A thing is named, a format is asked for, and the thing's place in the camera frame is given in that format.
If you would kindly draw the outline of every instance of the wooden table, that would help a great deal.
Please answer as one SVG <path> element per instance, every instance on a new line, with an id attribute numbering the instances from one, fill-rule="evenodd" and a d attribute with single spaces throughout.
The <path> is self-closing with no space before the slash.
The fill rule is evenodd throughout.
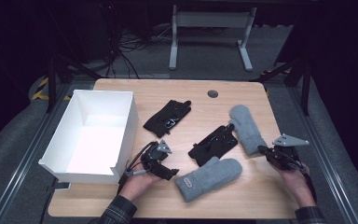
<path id="1" fill-rule="evenodd" d="M 170 100 L 190 100 L 190 113 L 164 135 L 172 154 L 163 161 L 170 169 L 179 169 L 171 181 L 162 180 L 135 201 L 135 217 L 160 218 L 294 218 L 296 201 L 285 188 L 278 173 L 264 156 L 250 158 L 241 144 L 224 158 L 238 160 L 243 168 L 239 179 L 191 203 L 185 203 L 174 179 L 199 166 L 187 152 L 220 125 L 228 125 L 229 110 L 234 105 L 247 105 L 262 137 L 269 147 L 278 138 L 276 120 L 269 99 L 260 83 L 196 80 L 99 79 L 94 90 L 133 91 L 139 124 L 132 156 L 151 141 L 160 141 L 143 128 L 145 122 Z M 216 98 L 207 92 L 218 92 Z M 54 217 L 98 217 L 111 203 L 117 186 L 72 184 L 70 189 L 56 190 L 48 212 Z"/>

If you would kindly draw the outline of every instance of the gray glove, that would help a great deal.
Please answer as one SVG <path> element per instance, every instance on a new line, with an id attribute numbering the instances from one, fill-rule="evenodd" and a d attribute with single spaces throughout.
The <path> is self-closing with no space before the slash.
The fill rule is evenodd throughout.
<path id="1" fill-rule="evenodd" d="M 212 157 L 197 170 L 175 180 L 185 202 L 189 203 L 200 195 L 223 187 L 237 179 L 242 173 L 242 166 L 234 159 L 219 160 Z"/>
<path id="2" fill-rule="evenodd" d="M 229 115 L 231 116 L 229 123 L 234 124 L 238 140 L 246 154 L 252 156 L 258 152 L 258 146 L 267 146 L 246 105 L 235 105 L 231 108 Z"/>

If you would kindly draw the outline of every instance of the person's hand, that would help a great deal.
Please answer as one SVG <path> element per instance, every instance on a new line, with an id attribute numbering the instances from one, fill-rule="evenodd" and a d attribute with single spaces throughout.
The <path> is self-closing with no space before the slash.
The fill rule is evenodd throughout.
<path id="1" fill-rule="evenodd" d="M 133 168 L 133 171 L 140 171 L 144 169 L 140 159 L 138 159 L 135 164 L 137 165 Z M 149 172 L 141 175 L 130 176 L 118 195 L 132 202 L 138 196 L 142 195 L 151 185 L 159 182 L 159 180 L 161 180 L 160 177 L 150 174 Z"/>
<path id="2" fill-rule="evenodd" d="M 316 206 L 316 202 L 313 200 L 312 193 L 307 185 L 307 181 L 298 170 L 280 170 L 272 164 L 271 166 L 278 172 L 278 174 L 281 175 L 284 184 L 296 198 L 300 208 Z M 309 174 L 310 169 L 304 163 L 303 166 L 306 168 L 307 173 Z"/>

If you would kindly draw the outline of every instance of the plaid sleeve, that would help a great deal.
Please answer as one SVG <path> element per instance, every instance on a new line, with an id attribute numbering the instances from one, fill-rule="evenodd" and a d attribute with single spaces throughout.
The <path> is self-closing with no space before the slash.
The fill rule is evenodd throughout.
<path id="1" fill-rule="evenodd" d="M 296 210 L 299 224 L 325 224 L 327 221 L 319 207 L 302 207 Z"/>
<path id="2" fill-rule="evenodd" d="M 127 224 L 132 220 L 137 208 L 126 198 L 117 195 L 103 212 L 99 224 Z"/>

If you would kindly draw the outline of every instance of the cardboard box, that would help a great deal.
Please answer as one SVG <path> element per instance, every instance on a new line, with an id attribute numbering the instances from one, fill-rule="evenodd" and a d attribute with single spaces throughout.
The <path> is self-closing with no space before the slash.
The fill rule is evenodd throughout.
<path id="1" fill-rule="evenodd" d="M 39 164 L 62 182 L 117 184 L 137 124 L 133 92 L 75 90 Z"/>

